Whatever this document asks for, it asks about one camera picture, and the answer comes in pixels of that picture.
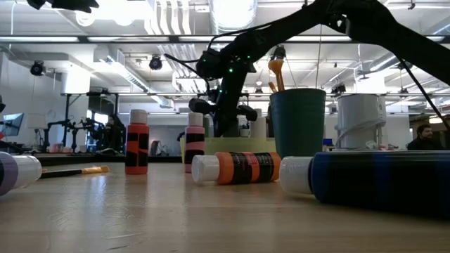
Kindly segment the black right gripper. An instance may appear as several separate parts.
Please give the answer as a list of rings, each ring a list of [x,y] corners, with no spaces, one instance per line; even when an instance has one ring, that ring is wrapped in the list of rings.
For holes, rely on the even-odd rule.
[[[250,121],[257,119],[256,110],[247,105],[238,105],[244,81],[245,75],[225,76],[220,89],[209,93],[216,95],[214,105],[200,98],[192,98],[189,101],[188,107],[192,112],[209,114],[212,117],[215,137],[223,136],[227,130],[228,137],[239,137],[240,125],[238,120],[235,120],[238,115],[245,115]]]

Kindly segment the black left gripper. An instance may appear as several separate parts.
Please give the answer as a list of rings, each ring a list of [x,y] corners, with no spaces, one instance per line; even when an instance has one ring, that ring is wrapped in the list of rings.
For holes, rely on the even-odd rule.
[[[27,3],[39,10],[46,0],[27,0]],[[51,0],[52,8],[60,8],[71,11],[81,11],[91,13],[93,8],[99,8],[96,0]]]

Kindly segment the white paint bottle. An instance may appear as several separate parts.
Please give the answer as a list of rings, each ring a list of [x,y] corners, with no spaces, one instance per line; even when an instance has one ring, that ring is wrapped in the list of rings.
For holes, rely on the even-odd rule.
[[[257,118],[250,121],[250,138],[266,138],[266,118],[262,116],[261,109],[255,109]]]

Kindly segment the dark green plastic cup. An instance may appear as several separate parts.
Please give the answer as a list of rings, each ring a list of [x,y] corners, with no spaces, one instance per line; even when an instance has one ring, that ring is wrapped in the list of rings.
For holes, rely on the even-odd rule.
[[[289,89],[270,96],[271,122],[280,157],[310,157],[322,151],[326,92]]]

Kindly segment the blue paint bottle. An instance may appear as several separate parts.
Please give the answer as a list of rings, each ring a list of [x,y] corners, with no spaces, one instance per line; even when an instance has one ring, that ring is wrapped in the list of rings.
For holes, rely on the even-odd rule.
[[[319,202],[450,219],[450,151],[322,152],[284,157],[288,194]]]

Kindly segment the pink paint bottle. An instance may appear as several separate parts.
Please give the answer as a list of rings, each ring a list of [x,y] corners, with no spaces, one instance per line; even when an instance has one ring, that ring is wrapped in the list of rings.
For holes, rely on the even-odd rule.
[[[192,161],[196,155],[205,154],[205,128],[203,114],[190,112],[188,126],[185,128],[184,164],[185,172],[191,173]]]

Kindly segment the orange paint bottle black label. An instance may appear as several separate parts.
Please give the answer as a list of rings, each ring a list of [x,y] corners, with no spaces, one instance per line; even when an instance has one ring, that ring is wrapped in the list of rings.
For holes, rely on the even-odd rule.
[[[278,180],[280,165],[281,158],[277,153],[217,152],[196,155],[191,173],[196,183],[268,183]]]

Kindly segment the red-orange paint bottle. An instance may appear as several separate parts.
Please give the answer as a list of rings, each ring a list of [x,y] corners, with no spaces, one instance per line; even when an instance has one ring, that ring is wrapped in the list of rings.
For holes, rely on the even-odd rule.
[[[144,175],[148,173],[149,133],[148,114],[145,110],[130,111],[127,126],[125,173]]]

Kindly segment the purple paint bottle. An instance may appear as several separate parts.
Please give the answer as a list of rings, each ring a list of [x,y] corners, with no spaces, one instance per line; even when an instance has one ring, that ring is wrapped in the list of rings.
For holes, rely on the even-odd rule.
[[[16,188],[27,187],[41,174],[41,163],[36,157],[0,152],[0,196]]]

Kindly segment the yellow plastic tray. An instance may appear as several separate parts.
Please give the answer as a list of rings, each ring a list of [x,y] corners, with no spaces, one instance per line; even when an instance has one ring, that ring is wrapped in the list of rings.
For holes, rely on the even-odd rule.
[[[276,145],[274,138],[206,138],[205,154],[216,152],[274,153]]]

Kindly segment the person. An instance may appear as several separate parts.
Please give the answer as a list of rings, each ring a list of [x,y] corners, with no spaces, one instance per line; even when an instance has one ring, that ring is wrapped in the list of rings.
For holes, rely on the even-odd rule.
[[[416,138],[408,145],[407,150],[444,150],[439,141],[432,139],[432,127],[429,124],[422,124],[416,129]]]
[[[117,115],[108,115],[104,132],[105,147],[102,153],[117,154],[124,152],[126,127]]]

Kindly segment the background computer monitor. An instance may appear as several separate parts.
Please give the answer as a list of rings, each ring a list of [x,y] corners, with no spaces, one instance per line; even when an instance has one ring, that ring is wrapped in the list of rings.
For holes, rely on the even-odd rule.
[[[6,137],[17,136],[20,132],[23,117],[23,113],[4,115],[0,121],[0,133]]]

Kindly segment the black paintbrush yellow ferrule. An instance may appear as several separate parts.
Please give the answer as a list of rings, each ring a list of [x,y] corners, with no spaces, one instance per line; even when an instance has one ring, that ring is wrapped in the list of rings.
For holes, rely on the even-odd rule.
[[[41,174],[40,179],[76,176],[76,175],[80,175],[80,174],[101,174],[101,173],[107,173],[109,171],[110,171],[110,169],[108,166],[88,167],[88,168],[83,168],[83,169],[67,169],[67,170],[60,170],[60,171],[46,171]]]

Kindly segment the black overhead frame beam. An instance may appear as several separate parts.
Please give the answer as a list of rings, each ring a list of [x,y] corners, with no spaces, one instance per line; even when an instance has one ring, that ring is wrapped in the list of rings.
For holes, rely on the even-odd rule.
[[[148,36],[47,36],[4,35],[0,44],[208,44],[213,36],[207,35],[148,35]],[[297,35],[286,41],[288,44],[354,44],[347,36]]]

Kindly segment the silver round ceiling duct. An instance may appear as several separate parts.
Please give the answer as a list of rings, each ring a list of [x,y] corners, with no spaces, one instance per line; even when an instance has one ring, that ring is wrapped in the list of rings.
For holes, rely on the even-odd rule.
[[[208,0],[210,20],[215,34],[252,27],[257,13],[257,0]]]

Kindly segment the black neighbouring rig frame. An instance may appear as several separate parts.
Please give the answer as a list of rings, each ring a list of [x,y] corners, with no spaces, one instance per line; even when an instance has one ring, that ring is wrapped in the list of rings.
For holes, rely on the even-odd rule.
[[[130,96],[165,96],[165,93],[115,93],[115,92],[109,92],[109,91],[99,91],[94,92],[90,91],[87,93],[62,93],[61,96],[66,97],[65,99],[65,121],[69,120],[69,109],[70,106],[81,96],[88,96],[88,97],[102,97],[102,96],[114,96],[114,114],[119,115],[119,108],[120,108],[120,102],[119,99],[121,97],[130,97]]]

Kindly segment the silver slanted ceiling duct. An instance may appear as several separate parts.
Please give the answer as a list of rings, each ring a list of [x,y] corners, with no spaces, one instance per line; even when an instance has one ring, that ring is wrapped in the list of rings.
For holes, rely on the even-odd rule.
[[[367,68],[359,70],[358,74],[372,74],[400,64],[404,60],[407,65],[415,66],[422,71],[444,80],[450,72],[450,40],[444,43],[426,39],[425,42],[408,42],[396,45],[383,58],[370,63]]]

